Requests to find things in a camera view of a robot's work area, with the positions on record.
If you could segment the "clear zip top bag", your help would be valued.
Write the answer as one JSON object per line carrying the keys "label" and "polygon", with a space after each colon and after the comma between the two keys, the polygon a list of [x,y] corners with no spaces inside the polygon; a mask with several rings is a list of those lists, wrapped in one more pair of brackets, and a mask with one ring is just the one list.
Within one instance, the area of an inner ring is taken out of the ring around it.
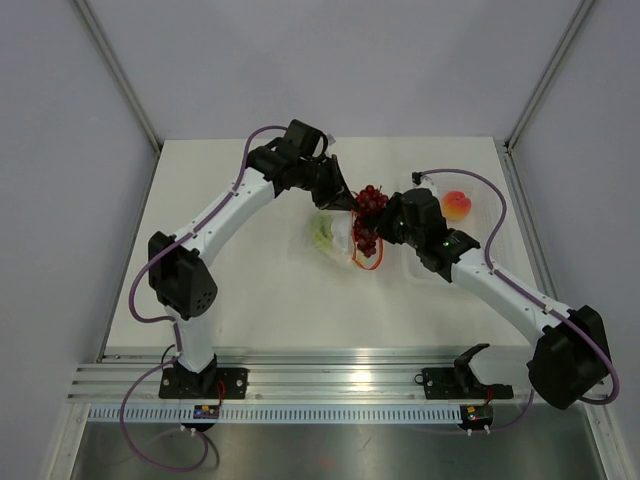
{"label": "clear zip top bag", "polygon": [[292,234],[289,252],[331,267],[374,271],[384,258],[382,241],[377,240],[375,253],[366,257],[357,248],[354,221],[355,215],[344,211],[309,213]]}

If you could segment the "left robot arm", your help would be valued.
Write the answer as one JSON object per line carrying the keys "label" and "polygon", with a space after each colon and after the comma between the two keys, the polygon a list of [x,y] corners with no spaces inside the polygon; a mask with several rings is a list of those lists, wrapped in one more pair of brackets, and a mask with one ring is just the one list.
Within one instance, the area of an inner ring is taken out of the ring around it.
{"label": "left robot arm", "polygon": [[230,187],[172,235],[158,232],[148,242],[148,280],[164,307],[176,339],[170,371],[195,398],[216,385],[217,358],[203,315],[218,287],[210,267],[224,245],[262,207],[292,188],[310,193],[316,208],[352,211],[349,191],[336,156],[328,155],[328,136],[292,120],[267,144],[243,150],[241,167]]}

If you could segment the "red grape bunch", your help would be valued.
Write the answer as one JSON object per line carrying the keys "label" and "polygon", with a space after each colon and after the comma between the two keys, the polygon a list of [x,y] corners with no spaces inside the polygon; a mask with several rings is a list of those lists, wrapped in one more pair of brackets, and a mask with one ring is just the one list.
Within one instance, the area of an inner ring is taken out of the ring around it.
{"label": "red grape bunch", "polygon": [[380,187],[367,185],[356,194],[358,210],[354,213],[352,235],[356,249],[365,257],[371,258],[377,253],[379,236],[373,226],[374,216],[386,206],[388,196]]}

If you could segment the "peach fruit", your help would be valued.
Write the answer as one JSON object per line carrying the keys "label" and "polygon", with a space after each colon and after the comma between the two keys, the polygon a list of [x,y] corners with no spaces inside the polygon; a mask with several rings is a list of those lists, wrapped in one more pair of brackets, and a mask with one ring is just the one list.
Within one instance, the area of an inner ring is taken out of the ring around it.
{"label": "peach fruit", "polygon": [[471,199],[461,191],[449,191],[441,199],[442,214],[449,221],[464,220],[471,208]]}

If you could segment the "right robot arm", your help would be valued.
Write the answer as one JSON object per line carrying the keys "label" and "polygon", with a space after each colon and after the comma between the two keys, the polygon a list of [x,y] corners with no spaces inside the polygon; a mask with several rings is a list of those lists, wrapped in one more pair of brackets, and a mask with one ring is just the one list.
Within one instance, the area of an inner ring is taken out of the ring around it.
{"label": "right robot arm", "polygon": [[573,309],[499,268],[467,233],[448,227],[437,198],[427,188],[394,194],[369,220],[391,244],[406,244],[421,264],[475,295],[514,326],[532,345],[528,380],[551,406],[565,410],[605,378],[612,398],[619,379],[610,356],[604,321],[589,306]]}

